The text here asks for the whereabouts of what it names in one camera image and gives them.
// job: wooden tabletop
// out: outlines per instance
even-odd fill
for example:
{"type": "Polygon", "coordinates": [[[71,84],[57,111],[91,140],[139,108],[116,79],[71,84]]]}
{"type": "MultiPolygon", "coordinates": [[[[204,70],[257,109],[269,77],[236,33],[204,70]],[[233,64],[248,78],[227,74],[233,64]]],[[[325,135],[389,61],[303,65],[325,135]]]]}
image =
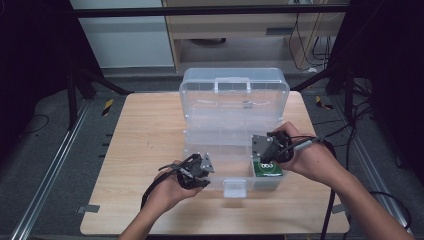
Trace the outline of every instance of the wooden tabletop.
{"type": "MultiPolygon", "coordinates": [[[[314,133],[298,92],[290,92],[283,119],[301,132],[314,133]]],[[[158,168],[181,160],[184,128],[179,93],[127,97],[89,203],[100,209],[85,213],[83,234],[120,234],[128,226],[158,168]]],[[[206,188],[165,213],[151,234],[319,233],[329,196],[328,187],[293,172],[287,173],[277,190],[250,191],[245,199],[226,199],[222,191],[206,188]]],[[[332,214],[329,233],[348,229],[343,212],[332,214]]]]}

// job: forearm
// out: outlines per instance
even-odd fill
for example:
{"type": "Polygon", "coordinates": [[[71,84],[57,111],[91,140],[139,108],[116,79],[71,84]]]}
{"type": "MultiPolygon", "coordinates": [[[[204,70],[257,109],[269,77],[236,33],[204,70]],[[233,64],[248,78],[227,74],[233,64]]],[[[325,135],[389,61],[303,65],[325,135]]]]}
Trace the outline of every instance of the forearm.
{"type": "Polygon", "coordinates": [[[143,208],[125,231],[122,232],[119,240],[145,239],[159,216],[159,214],[150,209],[143,208]]]}
{"type": "Polygon", "coordinates": [[[345,173],[332,185],[367,239],[413,239],[356,177],[345,173]]]}

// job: clear plastic storage box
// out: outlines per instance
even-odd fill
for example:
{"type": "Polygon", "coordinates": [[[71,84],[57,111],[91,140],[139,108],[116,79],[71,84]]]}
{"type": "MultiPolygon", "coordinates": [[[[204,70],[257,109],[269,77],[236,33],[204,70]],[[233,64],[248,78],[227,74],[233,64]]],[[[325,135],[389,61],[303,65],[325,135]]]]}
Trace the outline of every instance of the clear plastic storage box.
{"type": "MultiPolygon", "coordinates": [[[[252,158],[252,135],[266,135],[281,124],[289,91],[277,68],[191,68],[185,72],[180,85],[186,121],[184,154],[209,154],[215,173],[209,174],[211,184],[206,189],[243,198],[248,190],[278,186],[282,175],[255,172],[258,160],[252,158]]],[[[275,164],[265,167],[279,170],[275,164]]]]}

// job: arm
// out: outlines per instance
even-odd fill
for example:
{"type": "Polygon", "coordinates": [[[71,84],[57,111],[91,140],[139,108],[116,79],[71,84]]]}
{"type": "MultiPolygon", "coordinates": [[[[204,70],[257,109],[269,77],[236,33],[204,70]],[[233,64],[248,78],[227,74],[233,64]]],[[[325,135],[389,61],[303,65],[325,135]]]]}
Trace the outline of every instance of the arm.
{"type": "MultiPolygon", "coordinates": [[[[302,135],[290,122],[277,129],[281,130],[292,137],[302,135]]],[[[280,167],[334,189],[367,239],[413,239],[322,144],[315,143],[295,152],[293,159],[280,167]]]]}
{"type": "Polygon", "coordinates": [[[145,239],[153,224],[163,213],[173,208],[181,200],[196,196],[201,190],[202,188],[183,189],[175,175],[169,176],[155,187],[147,199],[146,205],[119,236],[119,239],[145,239]]]}

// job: wall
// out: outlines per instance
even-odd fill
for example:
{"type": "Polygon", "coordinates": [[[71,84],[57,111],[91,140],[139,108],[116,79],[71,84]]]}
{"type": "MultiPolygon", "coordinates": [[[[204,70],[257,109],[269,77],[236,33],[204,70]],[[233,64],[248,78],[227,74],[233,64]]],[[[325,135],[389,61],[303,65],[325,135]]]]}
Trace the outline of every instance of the wall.
{"type": "MultiPolygon", "coordinates": [[[[74,9],[162,6],[160,0],[71,3],[74,9]]],[[[102,70],[174,66],[164,17],[86,18],[80,23],[102,70]]]]}

